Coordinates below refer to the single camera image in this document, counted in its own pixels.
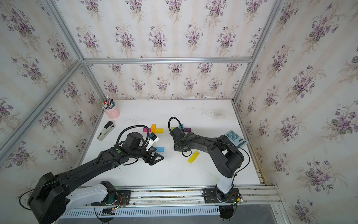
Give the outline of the pink metal pen bucket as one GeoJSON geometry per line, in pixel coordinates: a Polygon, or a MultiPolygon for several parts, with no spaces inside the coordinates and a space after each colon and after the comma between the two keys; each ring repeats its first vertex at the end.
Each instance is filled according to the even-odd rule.
{"type": "Polygon", "coordinates": [[[111,120],[115,120],[120,116],[120,111],[116,107],[104,110],[104,112],[106,113],[108,118],[111,120]]]}

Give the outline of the black and white stapler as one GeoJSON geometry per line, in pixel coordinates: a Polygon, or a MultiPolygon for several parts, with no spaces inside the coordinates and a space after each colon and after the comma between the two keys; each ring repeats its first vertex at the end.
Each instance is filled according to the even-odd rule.
{"type": "Polygon", "coordinates": [[[106,136],[115,128],[115,124],[112,121],[108,121],[104,128],[101,130],[99,135],[97,136],[97,139],[99,141],[103,141],[106,136]]]}

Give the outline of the light blue calculator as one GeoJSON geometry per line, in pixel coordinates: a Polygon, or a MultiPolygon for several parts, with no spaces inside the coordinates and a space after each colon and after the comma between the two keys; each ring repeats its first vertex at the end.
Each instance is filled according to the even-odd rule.
{"type": "Polygon", "coordinates": [[[236,132],[232,130],[230,130],[224,135],[229,139],[229,143],[227,143],[227,145],[229,146],[243,148],[248,143],[243,137],[239,136],[236,132]]]}

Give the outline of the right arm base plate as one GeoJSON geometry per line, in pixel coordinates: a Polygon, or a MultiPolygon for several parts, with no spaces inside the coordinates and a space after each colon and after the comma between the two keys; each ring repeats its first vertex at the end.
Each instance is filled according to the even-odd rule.
{"type": "Polygon", "coordinates": [[[204,202],[212,203],[242,203],[243,199],[238,188],[232,188],[228,193],[222,193],[218,188],[203,188],[201,190],[204,202]]]}

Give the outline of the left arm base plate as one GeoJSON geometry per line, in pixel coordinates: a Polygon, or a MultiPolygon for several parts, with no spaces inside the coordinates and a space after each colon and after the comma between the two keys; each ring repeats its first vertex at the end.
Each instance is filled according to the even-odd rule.
{"type": "Polygon", "coordinates": [[[103,201],[91,203],[91,206],[119,206],[129,205],[131,190],[117,190],[116,193],[109,193],[103,201]]]}

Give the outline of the lemon yellow block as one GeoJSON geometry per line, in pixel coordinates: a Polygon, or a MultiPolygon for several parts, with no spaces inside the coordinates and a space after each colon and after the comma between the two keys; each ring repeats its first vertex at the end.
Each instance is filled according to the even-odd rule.
{"type": "Polygon", "coordinates": [[[188,159],[188,162],[190,163],[190,164],[192,164],[196,159],[197,159],[197,157],[199,156],[199,152],[198,151],[195,151],[190,157],[189,157],[189,159],[188,159]]]}

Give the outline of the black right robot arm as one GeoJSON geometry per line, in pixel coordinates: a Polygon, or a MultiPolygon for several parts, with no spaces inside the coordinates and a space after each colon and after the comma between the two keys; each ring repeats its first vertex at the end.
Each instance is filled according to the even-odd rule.
{"type": "Polygon", "coordinates": [[[210,155],[221,175],[216,187],[220,193],[228,194],[233,187],[236,172],[245,161],[239,148],[225,135],[209,138],[192,132],[186,133],[177,127],[169,131],[175,151],[184,153],[194,149],[210,155]]]}

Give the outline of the aluminium front rail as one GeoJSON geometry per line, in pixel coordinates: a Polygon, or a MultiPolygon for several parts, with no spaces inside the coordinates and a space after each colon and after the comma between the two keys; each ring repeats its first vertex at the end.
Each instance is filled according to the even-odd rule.
{"type": "MultiPolygon", "coordinates": [[[[203,196],[206,188],[213,186],[128,186],[116,187],[117,190],[130,190],[128,205],[125,208],[136,207],[167,207],[167,206],[201,206],[207,205],[203,196]]],[[[242,202],[246,204],[282,204],[275,186],[236,186],[241,194],[242,202]]]]}

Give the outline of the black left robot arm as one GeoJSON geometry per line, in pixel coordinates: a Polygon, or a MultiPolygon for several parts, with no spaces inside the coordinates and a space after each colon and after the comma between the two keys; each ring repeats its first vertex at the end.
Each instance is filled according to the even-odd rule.
{"type": "Polygon", "coordinates": [[[116,189],[109,181],[103,181],[93,188],[81,189],[80,186],[94,177],[125,165],[130,158],[142,158],[150,166],[164,157],[151,150],[158,142],[157,135],[151,133],[143,138],[138,132],[129,133],[124,141],[101,151],[95,159],[75,169],[54,175],[44,174],[36,187],[29,190],[28,209],[40,224],[52,224],[65,212],[89,203],[104,203],[108,194],[116,189]]]}

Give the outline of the light blue wooden block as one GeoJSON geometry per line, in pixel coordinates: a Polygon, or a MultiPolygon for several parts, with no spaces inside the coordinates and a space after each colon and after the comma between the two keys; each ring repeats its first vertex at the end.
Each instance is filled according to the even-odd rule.
{"type": "Polygon", "coordinates": [[[164,147],[156,147],[156,152],[165,152],[164,147]]]}

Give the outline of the orange-yellow wooden block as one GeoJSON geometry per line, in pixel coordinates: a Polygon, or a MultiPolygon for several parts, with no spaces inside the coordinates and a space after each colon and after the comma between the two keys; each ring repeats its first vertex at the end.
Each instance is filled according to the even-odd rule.
{"type": "Polygon", "coordinates": [[[151,133],[156,133],[156,125],[155,124],[152,124],[151,126],[151,133]]]}

